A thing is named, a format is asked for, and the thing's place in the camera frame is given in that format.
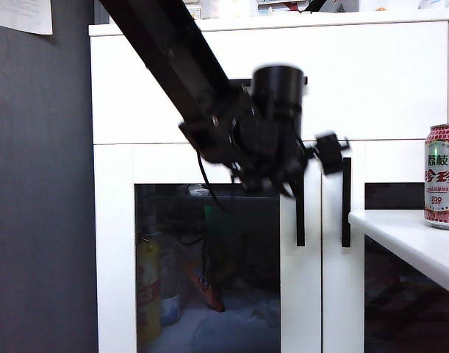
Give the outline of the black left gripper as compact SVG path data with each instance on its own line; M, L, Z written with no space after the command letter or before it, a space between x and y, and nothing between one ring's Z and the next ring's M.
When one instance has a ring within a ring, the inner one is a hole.
M342 151L349 150L347 138L341 144L337 135L330 132L316 137L315 147L295 146L277 155L273 164L245 170L239 163L230 167L231 183L237 180L248 193L273 189L281 195L302 201L304 197L303 176L308 161L317 157L325 175L343 170Z

